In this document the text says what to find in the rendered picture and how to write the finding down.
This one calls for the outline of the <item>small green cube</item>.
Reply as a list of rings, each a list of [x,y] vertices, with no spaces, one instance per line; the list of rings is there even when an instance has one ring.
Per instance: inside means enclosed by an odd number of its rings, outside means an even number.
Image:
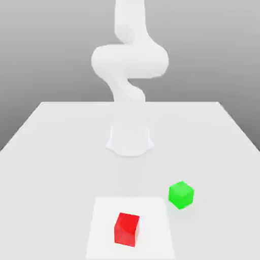
[[[184,181],[169,187],[168,200],[178,209],[184,209],[193,202],[194,189]]]

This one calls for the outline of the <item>small red cube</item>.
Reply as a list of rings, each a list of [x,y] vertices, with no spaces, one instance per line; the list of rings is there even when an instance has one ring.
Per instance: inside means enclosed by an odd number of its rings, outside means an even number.
[[[135,247],[140,230],[139,215],[120,212],[114,225],[114,242]]]

